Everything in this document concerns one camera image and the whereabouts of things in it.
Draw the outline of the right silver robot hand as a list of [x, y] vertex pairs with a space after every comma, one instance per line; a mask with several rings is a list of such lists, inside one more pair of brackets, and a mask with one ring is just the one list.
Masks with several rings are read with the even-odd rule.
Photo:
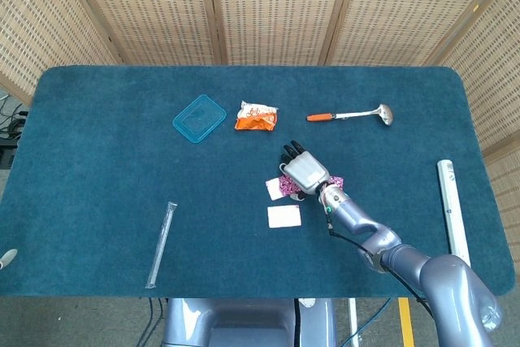
[[318, 194], [331, 178], [328, 169], [295, 140], [283, 148], [279, 169], [297, 186], [291, 198], [300, 202], [308, 195]]

